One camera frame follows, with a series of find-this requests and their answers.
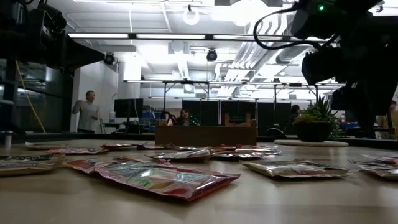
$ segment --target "ceiling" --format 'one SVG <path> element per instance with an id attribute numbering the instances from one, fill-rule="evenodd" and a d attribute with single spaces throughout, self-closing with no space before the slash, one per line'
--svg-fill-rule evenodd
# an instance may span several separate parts
<path id="1" fill-rule="evenodd" d="M 148 0 L 139 2 L 132 0 L 133 4 L 85 1 L 93 0 L 48 0 L 48 4 L 63 12 L 68 22 L 68 32 L 104 33 L 250 34 L 256 20 L 280 9 L 267 7 L 261 0 L 240 0 L 232 6 L 215 6 L 215 0 L 201 0 L 199 6 L 197 2 L 191 2 L 192 10 L 198 12 L 199 20 L 196 24 L 190 25 L 195 16 L 194 12 L 185 15 L 188 1 L 182 4 L 172 4 L 172 0 L 150 4 Z M 378 16 L 397 15 L 397 1 L 385 0 L 385 2 L 381 13 L 376 13 L 377 9 L 371 11 Z M 284 4 L 284 7 L 290 7 L 290 4 Z M 292 18 L 293 14 L 270 18 L 269 25 L 264 26 L 261 31 L 263 34 L 289 35 Z M 184 41 L 190 50 L 184 55 L 182 63 L 181 57 L 170 54 L 171 41 L 80 40 L 80 42 L 96 49 L 107 49 L 104 51 L 108 51 L 109 48 L 106 47 L 135 46 L 141 56 L 142 75 L 145 77 L 180 72 L 183 78 L 185 73 L 183 68 L 186 68 L 188 71 L 210 71 L 213 77 L 226 80 L 227 71 L 222 72 L 220 76 L 216 74 L 217 65 L 226 63 L 233 65 L 233 68 L 253 70 L 246 75 L 238 75 L 230 81 L 236 81 L 240 77 L 254 82 L 269 82 L 274 78 L 286 82 L 305 82 L 300 64 L 304 53 L 310 50 L 308 47 L 296 47 L 270 52 L 259 48 L 255 43 Z M 192 47 L 203 47 L 205 50 L 191 50 Z M 216 50 L 217 61 L 207 62 L 208 49 Z"/>

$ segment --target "gray shirt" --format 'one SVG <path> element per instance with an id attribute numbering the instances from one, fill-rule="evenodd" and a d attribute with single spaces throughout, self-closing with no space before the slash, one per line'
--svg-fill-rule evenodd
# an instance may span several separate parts
<path id="1" fill-rule="evenodd" d="M 79 115 L 79 124 L 77 126 L 78 129 L 95 131 L 96 120 L 93 116 L 96 116 L 98 119 L 100 118 L 100 108 L 93 103 L 89 103 L 87 101 L 82 101 L 81 106 L 78 102 L 75 103 L 72 113 Z"/>

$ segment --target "potted plant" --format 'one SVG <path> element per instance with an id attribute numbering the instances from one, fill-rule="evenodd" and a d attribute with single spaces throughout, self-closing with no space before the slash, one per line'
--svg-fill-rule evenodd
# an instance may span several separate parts
<path id="1" fill-rule="evenodd" d="M 310 104 L 293 123 L 294 131 L 301 141 L 323 142 L 329 135 L 336 139 L 340 133 L 337 118 L 331 113 L 328 100 L 319 97 Z"/>

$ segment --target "yellow cable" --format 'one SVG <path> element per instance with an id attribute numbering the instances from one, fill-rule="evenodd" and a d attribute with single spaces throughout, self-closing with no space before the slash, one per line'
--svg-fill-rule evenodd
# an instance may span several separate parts
<path id="1" fill-rule="evenodd" d="M 45 132 L 45 129 L 44 129 L 44 127 L 43 127 L 42 121 L 40 120 L 39 116 L 37 116 L 36 110 L 35 110 L 35 108 L 33 107 L 32 102 L 30 102 L 30 98 L 29 98 L 29 95 L 27 94 L 27 90 L 26 90 L 26 87 L 25 87 L 24 78 L 22 77 L 21 71 L 19 70 L 18 62 L 15 61 L 15 64 L 17 65 L 18 75 L 19 75 L 19 78 L 21 79 L 22 86 L 24 87 L 25 94 L 26 94 L 26 98 L 27 98 L 27 101 L 28 101 L 29 104 L 30 104 L 30 108 L 32 108 L 33 114 L 35 114 L 35 117 L 36 117 L 37 121 L 39 122 L 40 126 L 42 127 L 43 132 L 46 133 L 46 132 Z"/>

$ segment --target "person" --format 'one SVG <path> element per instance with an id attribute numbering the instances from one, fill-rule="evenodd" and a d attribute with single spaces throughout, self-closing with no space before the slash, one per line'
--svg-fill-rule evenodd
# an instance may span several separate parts
<path id="1" fill-rule="evenodd" d="M 180 116 L 177 118 L 175 125 L 177 126 L 199 126 L 199 122 L 193 116 L 190 116 L 189 110 L 182 109 Z"/>
<path id="2" fill-rule="evenodd" d="M 290 110 L 289 121 L 287 122 L 286 134 L 293 134 L 293 123 L 294 119 L 300 115 L 300 107 L 299 105 L 293 105 Z"/>
<path id="3" fill-rule="evenodd" d="M 80 112 L 77 127 L 79 133 L 95 133 L 95 124 L 100 117 L 100 107 L 93 103 L 94 99 L 95 92 L 87 91 L 86 101 L 78 100 L 72 109 L 72 114 Z"/>
<path id="4" fill-rule="evenodd" d="M 398 132 L 395 130 L 395 128 L 398 126 L 398 114 L 396 113 L 396 106 L 397 102 L 391 100 L 390 114 L 391 114 L 392 128 L 394 128 L 394 132 L 392 134 L 384 131 L 380 132 L 381 139 L 397 139 Z M 379 115 L 377 117 L 377 124 L 379 125 L 380 128 L 389 128 L 387 115 Z"/>

